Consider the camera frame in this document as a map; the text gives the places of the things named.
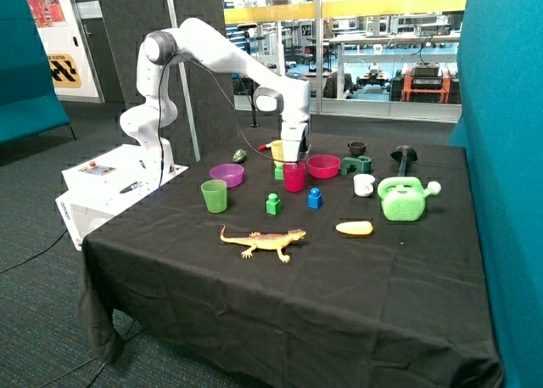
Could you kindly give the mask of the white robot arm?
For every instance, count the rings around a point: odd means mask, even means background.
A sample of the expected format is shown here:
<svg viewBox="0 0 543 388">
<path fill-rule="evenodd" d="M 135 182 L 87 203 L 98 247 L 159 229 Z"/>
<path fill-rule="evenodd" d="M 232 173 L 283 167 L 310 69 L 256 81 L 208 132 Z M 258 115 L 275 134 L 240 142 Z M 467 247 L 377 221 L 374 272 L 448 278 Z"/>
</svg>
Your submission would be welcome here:
<svg viewBox="0 0 543 388">
<path fill-rule="evenodd" d="M 283 160 L 297 162 L 305 157 L 311 98 L 307 78 L 293 73 L 278 75 L 210 25 L 189 18 L 177 28 L 149 33 L 139 48 L 136 87 L 144 102 L 124 112 L 120 126 L 143 149 L 147 168 L 159 168 L 172 159 L 169 144 L 159 138 L 159 129 L 178 115 L 168 94 L 169 71 L 172 65 L 190 59 L 215 73 L 238 73 L 256 82 L 253 99 L 257 110 L 275 110 L 282 117 Z"/>
</svg>

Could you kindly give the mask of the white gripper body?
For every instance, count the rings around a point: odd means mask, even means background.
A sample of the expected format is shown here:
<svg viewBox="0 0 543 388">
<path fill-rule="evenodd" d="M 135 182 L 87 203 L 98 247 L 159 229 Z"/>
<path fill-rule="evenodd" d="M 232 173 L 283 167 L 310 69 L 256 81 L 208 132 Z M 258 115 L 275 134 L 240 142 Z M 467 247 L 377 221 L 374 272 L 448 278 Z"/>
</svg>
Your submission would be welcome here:
<svg viewBox="0 0 543 388">
<path fill-rule="evenodd" d="M 281 140 L 283 141 L 283 161 L 297 162 L 308 151 L 306 136 L 309 132 L 307 121 L 288 122 L 281 125 Z"/>
</svg>

